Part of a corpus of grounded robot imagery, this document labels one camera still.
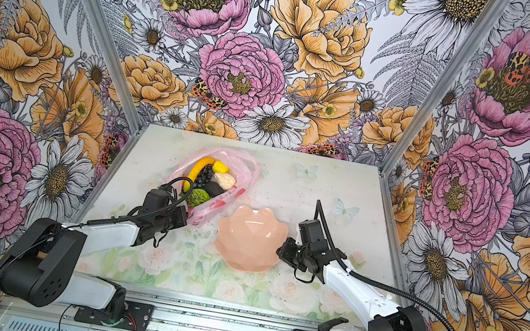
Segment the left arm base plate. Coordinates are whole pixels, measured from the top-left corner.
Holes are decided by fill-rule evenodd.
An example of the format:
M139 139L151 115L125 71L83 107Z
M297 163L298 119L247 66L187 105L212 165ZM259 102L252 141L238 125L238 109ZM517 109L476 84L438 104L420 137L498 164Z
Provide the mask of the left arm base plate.
M153 305L125 301L117 311L80 307L73 319L79 323L101 325L129 331L147 331L155 310Z

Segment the pink plastic bag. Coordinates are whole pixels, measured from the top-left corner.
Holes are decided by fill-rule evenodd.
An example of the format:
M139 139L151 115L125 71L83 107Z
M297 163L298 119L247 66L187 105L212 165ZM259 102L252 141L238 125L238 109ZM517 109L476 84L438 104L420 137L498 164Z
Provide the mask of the pink plastic bag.
M200 226L248 192L259 176L259 164L251 154L216 147L186 158L164 183L187 197L187 222Z

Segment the pink scalloped bowl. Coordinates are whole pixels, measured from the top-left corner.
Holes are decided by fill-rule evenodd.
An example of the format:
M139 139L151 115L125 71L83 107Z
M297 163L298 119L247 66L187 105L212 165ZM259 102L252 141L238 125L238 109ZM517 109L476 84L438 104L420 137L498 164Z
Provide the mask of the pink scalloped bowl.
M278 264L277 250L289 233L288 225L271 209L244 205L217 226L216 250L229 267L249 273L265 273Z

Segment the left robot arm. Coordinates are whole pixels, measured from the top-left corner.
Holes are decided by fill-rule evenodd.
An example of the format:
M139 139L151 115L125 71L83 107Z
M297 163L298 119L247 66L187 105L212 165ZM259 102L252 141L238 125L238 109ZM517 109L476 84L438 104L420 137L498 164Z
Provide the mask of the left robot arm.
M109 322L125 317L126 290L115 282L79 272L80 257L147 242L187 224L183 197L167 185L148 192L128 215L79 224L41 218L0 259L0 290L34 307L51 303L97 311Z

